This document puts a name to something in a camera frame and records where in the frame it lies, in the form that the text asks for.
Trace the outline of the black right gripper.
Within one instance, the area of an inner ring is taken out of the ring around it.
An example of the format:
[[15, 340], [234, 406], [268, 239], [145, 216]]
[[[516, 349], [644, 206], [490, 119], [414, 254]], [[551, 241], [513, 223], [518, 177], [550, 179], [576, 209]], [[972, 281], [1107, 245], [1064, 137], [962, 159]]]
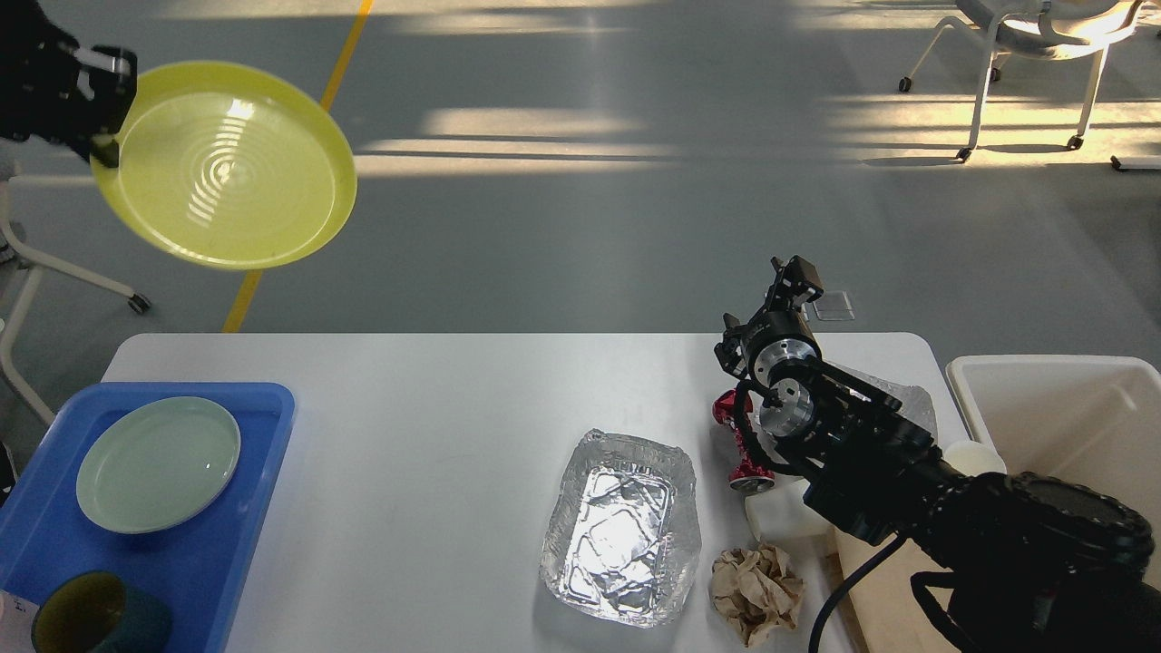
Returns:
[[821, 349], [805, 316], [796, 310], [824, 296], [816, 265], [794, 256], [770, 259], [773, 281], [760, 311], [747, 323], [723, 314], [721, 342], [714, 346], [717, 364], [727, 375], [767, 382], [773, 371], [789, 360], [821, 358]]

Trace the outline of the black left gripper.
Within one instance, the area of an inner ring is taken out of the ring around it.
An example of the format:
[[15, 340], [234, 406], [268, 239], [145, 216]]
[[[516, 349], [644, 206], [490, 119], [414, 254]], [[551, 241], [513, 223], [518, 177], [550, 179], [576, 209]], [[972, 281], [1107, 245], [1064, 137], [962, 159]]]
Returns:
[[[1, 3], [1, 135], [75, 146], [85, 160], [116, 170], [116, 136], [136, 96], [140, 62], [125, 48], [79, 46], [37, 1]], [[82, 98], [78, 127], [75, 88]]]

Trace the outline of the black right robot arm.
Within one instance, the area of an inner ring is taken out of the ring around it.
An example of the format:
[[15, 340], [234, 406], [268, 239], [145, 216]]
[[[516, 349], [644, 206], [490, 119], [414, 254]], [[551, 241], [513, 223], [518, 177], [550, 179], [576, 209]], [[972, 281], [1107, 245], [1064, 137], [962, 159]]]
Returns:
[[913, 541], [940, 566], [913, 574], [913, 598], [956, 650], [1156, 652], [1148, 521], [1057, 478], [957, 471], [895, 395], [824, 360], [805, 318], [824, 296], [815, 266], [771, 263], [759, 309], [723, 315], [715, 356], [737, 387], [715, 419], [742, 462], [805, 479], [805, 505], [879, 547], [825, 600], [808, 648], [854, 584]]

